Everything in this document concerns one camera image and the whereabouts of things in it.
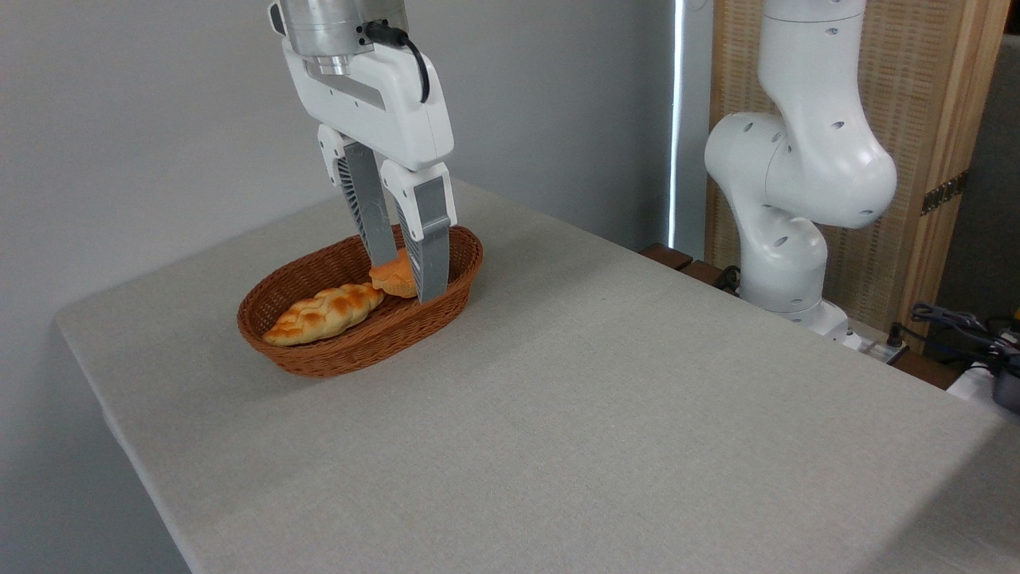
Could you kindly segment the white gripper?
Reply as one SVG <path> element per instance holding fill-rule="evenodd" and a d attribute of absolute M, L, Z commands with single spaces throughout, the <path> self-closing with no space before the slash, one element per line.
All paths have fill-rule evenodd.
<path fill-rule="evenodd" d="M 317 137 L 328 178 L 347 201 L 371 265 L 397 257 L 384 186 L 396 201 L 418 301 L 441 297 L 448 286 L 449 228 L 457 224 L 457 212 L 449 171 L 441 163 L 453 153 L 454 135 L 434 62 L 423 58 L 430 90 L 422 102 L 418 59 L 405 49 L 379 45 L 354 55 L 347 75 L 328 76 L 310 73 L 309 62 L 287 40 L 280 47 L 296 94 L 321 123 Z M 386 157 L 382 182 L 371 150 Z"/>

